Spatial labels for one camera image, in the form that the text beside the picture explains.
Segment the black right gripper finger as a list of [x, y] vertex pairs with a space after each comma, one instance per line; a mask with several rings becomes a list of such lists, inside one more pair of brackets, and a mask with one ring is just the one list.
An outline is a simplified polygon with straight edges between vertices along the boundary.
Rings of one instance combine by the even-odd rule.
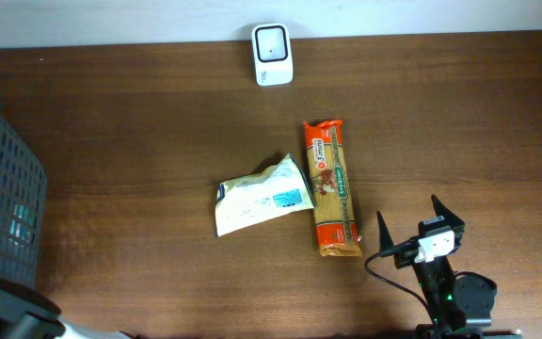
[[390, 231], [380, 211], [376, 212], [378, 222], [379, 252], [386, 252], [394, 247]]
[[444, 220], [447, 222], [447, 224], [452, 227], [464, 227], [465, 222], [458, 217], [455, 213], [453, 213], [450, 209], [448, 209], [440, 200], [439, 198], [433, 194], [431, 196], [431, 200], [433, 203], [433, 208], [436, 213], [436, 215], [444, 217]]

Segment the orange spaghetti packet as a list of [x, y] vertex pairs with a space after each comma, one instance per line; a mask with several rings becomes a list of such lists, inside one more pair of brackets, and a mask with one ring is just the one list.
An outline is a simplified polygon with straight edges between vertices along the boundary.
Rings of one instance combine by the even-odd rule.
[[313, 217], [323, 256], [359, 257], [359, 231], [343, 152], [340, 121], [303, 123]]

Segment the cream yellow snack bag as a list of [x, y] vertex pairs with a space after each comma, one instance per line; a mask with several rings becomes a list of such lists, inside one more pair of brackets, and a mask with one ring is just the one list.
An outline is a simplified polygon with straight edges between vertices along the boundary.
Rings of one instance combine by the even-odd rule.
[[215, 235], [315, 208], [303, 170], [287, 153], [260, 173], [221, 182], [215, 201]]

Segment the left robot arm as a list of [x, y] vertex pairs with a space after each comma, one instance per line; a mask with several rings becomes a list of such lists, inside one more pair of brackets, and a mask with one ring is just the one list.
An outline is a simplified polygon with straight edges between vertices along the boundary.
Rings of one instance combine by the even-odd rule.
[[60, 308], [35, 290], [0, 279], [0, 339], [128, 339], [122, 331], [95, 331], [72, 324]]

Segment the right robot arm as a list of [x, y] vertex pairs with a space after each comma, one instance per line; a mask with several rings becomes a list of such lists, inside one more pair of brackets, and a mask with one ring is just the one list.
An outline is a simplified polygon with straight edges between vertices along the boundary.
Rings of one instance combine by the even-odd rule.
[[379, 252], [371, 256], [391, 256], [398, 269], [412, 267], [422, 292], [374, 276], [422, 303], [431, 323], [419, 325], [416, 338], [483, 338], [483, 329], [492, 323], [497, 284], [478, 273], [452, 269], [448, 256], [460, 249], [465, 222], [437, 196], [431, 200], [436, 216], [421, 221], [418, 234], [400, 244], [392, 241], [385, 220], [377, 213]]

